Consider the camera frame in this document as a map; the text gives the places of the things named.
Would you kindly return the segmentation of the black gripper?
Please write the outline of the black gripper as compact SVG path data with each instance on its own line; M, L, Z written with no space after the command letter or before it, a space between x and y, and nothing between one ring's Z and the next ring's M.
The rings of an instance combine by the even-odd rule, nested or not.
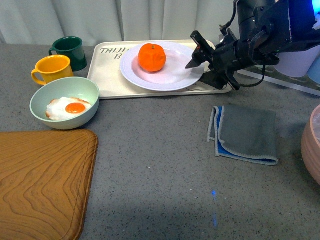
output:
M266 66L277 65L280 62L275 53L263 53L259 49L269 38L265 29L254 31L250 37L235 41L231 41L233 35L231 30L228 30L228 35L224 38L228 44L217 46L215 50L199 31L194 30L190 37L199 50L213 55L209 58L207 55L194 53L185 69L197 68L209 61L209 71L202 75L200 81L218 90L222 90L225 85L230 85L236 91L241 87L256 87L264 81ZM251 84L237 82L234 77L235 72L256 65L262 65L260 81Z

